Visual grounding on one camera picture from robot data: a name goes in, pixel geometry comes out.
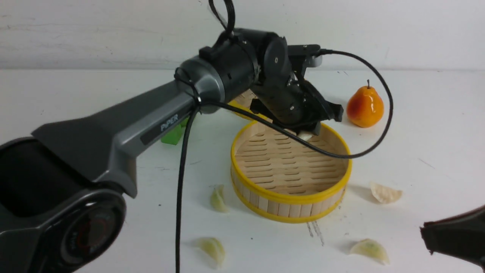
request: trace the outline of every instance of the yellow steamer rim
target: yellow steamer rim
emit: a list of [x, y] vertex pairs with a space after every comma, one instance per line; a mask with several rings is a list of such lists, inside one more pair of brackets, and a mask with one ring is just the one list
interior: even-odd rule
[[[325, 124], [308, 142], [350, 154]], [[255, 121], [239, 131], [231, 148], [236, 195], [252, 211], [279, 222], [311, 222], [330, 213], [345, 194], [351, 170], [350, 159], [320, 154]]]

